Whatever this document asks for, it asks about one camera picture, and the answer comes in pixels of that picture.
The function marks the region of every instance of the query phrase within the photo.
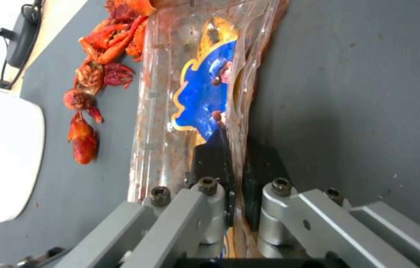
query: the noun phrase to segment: cartoon figure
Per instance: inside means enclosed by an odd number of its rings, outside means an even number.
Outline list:
[[[218,58],[210,66],[211,83],[215,86],[221,83],[229,83],[231,79],[231,68],[233,63],[226,59]]]
[[[228,83],[232,78],[237,31],[229,22],[213,17],[195,59],[183,67],[180,88],[173,96],[177,112],[172,125],[179,131],[195,131],[196,144],[203,144],[226,121]],[[209,29],[217,29],[217,36]]]

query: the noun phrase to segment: black device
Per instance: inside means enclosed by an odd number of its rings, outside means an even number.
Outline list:
[[[23,5],[13,30],[0,28],[0,36],[4,38],[6,44],[6,58],[2,66],[0,88],[11,89],[23,71],[38,38],[42,5],[43,0],[35,0],[33,4]],[[11,82],[3,78],[7,64],[19,69]]]

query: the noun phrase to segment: metal bar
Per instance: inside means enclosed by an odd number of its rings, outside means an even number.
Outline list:
[[[180,190],[122,268],[172,267],[180,257],[193,257],[210,223],[208,211],[201,193]]]
[[[263,196],[263,209],[313,258],[336,253],[351,267],[416,267],[319,190],[280,197],[268,184]]]
[[[350,212],[367,228],[420,266],[420,226],[383,202],[353,208]]]
[[[156,217],[150,207],[121,203],[56,265],[56,268],[115,267],[137,246]]]

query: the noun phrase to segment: gray table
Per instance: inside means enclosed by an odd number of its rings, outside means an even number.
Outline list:
[[[73,246],[125,200],[137,83],[99,97],[90,166],[73,163],[61,102],[103,2],[89,0],[26,72],[22,97],[43,108],[46,145],[29,204],[0,224],[0,262]],[[293,0],[260,74],[250,134],[278,148],[299,189],[383,199],[420,223],[420,0]]]
[[[250,120],[299,190],[383,200],[420,224],[420,0],[293,0]]]

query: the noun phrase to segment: blue logo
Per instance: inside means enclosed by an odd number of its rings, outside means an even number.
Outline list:
[[[179,109],[172,115],[176,129],[197,130],[206,142],[225,124],[235,46],[236,38],[215,44],[202,59],[192,59],[185,64],[181,87],[173,97]]]

